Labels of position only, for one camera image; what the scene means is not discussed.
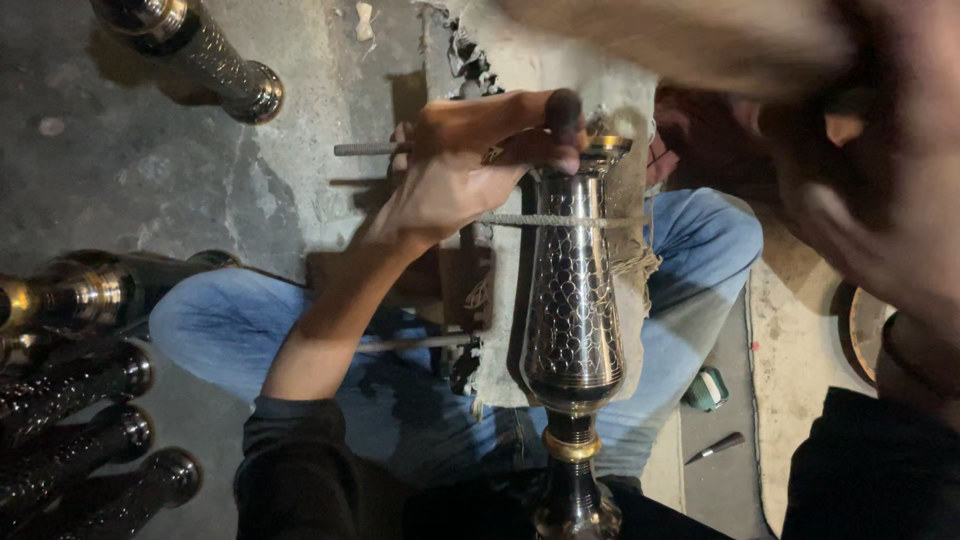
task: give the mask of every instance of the black sleeve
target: black sleeve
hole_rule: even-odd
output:
[[[347,448],[345,433],[343,412],[333,400],[257,398],[256,412],[244,425],[244,460],[234,479],[237,538],[380,536],[372,530],[386,527],[387,516],[399,516],[402,509],[380,506],[381,519],[369,520],[369,495],[395,488]],[[393,501],[402,505],[402,498]]]
[[[793,455],[783,540],[960,537],[960,434],[831,388]]]

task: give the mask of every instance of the leg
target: leg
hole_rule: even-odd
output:
[[[287,332],[310,302],[309,292],[236,268],[194,276],[156,307],[150,329],[180,367],[252,402]],[[368,333],[418,337],[424,324],[399,310],[381,310]],[[487,409],[477,423],[471,398],[454,395],[433,376],[425,350],[356,355],[337,402],[347,418],[347,444],[399,478],[428,485],[478,474],[492,459],[512,411]],[[497,472],[496,467],[484,471]]]
[[[653,213],[653,246],[663,263],[649,281],[643,368],[634,395],[597,417],[604,444],[598,476],[640,477],[660,427],[713,348],[763,248],[749,207],[712,189],[662,193]]]

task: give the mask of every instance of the person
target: person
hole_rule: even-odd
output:
[[[886,114],[842,148],[825,137],[821,96],[764,108],[757,122],[804,240],[899,310],[884,330],[878,398],[830,389],[794,455],[785,540],[960,535],[960,125],[945,113],[960,109],[960,5],[870,4],[871,16],[882,15],[873,44]],[[239,537],[374,536],[376,518],[401,505],[407,538],[430,536],[429,526],[461,538],[531,537],[509,488],[532,485],[542,464],[541,410],[485,410],[471,422],[422,352],[354,351],[368,323],[422,334],[408,316],[376,311],[411,260],[495,208],[530,164],[572,164],[578,137],[540,128],[548,99],[520,92],[429,104],[413,153],[395,161],[405,181],[316,299],[233,269],[183,282],[157,307],[151,332],[164,351],[255,398],[235,484]],[[494,144],[504,151],[488,162]],[[856,205],[855,188],[875,204]],[[634,396],[600,413],[608,444],[596,466],[624,509],[621,537],[710,537],[649,506],[636,511],[636,484],[624,478],[639,477],[760,236],[749,214],[712,191],[663,193],[654,220],[664,261],[650,281],[646,365]]]
[[[400,126],[396,138],[415,141],[414,154],[393,163],[406,178],[319,297],[252,270],[228,268],[180,283],[156,307],[151,336],[170,358],[256,403],[237,480],[242,514],[258,520],[243,523],[245,536],[301,527],[297,520],[263,519],[270,512],[262,504],[278,494],[259,489],[259,482],[266,481],[260,475],[276,474],[264,467],[293,465],[274,456],[307,444],[315,453],[336,449],[338,460],[375,462],[417,488],[545,466],[542,407],[485,407],[476,421],[472,398],[454,394],[434,374],[428,351],[354,351],[364,334],[418,337],[429,331],[402,310],[377,310],[414,259],[501,205],[532,164],[576,171],[578,145],[586,140],[583,118],[559,137],[564,143],[555,142],[557,134],[541,127],[551,95],[511,92],[432,102],[416,130]],[[489,148],[505,138],[497,161],[481,165]],[[424,148],[439,155],[418,155]],[[601,476],[640,478],[660,427],[703,364],[762,249],[749,207],[716,191],[662,193],[654,209],[654,237],[647,239],[663,260],[649,281],[643,374],[633,397],[598,415],[604,451],[595,465]],[[300,489],[290,492],[300,495]]]

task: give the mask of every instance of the cement floor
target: cement floor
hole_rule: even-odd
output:
[[[178,258],[223,249],[299,281],[305,254],[345,246],[364,209],[383,196],[378,180],[355,179],[381,178],[386,160],[335,159],[330,148],[382,140],[425,101],[416,7],[377,2],[371,50],[355,41],[352,2],[204,3],[241,54],[283,79],[288,100],[274,122],[244,127],[216,107],[185,105],[192,88],[111,41],[86,2],[4,0],[0,271],[28,273],[82,248]],[[735,382],[744,364],[723,345],[743,342],[734,335],[739,309],[714,353],[732,362],[730,375],[722,369],[734,398],[710,415],[684,413],[686,454],[728,430],[750,429],[735,404],[748,399],[749,387]],[[159,381],[137,400],[155,421],[155,448],[196,455],[205,484],[138,538],[232,538],[231,483],[249,408],[162,355],[155,363]],[[741,447],[687,469],[690,514],[734,538],[759,537],[751,499],[732,496],[754,493],[747,453]]]
[[[744,295],[740,292],[707,357],[720,370],[730,399],[711,412],[681,405],[684,459],[734,431],[747,442],[684,467],[686,514],[736,540],[774,538],[760,506],[753,378],[747,356]]]

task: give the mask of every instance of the green object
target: green object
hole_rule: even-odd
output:
[[[696,379],[684,393],[684,401],[700,410],[710,412],[727,402],[730,392],[723,382],[720,370],[715,367],[702,367]]]

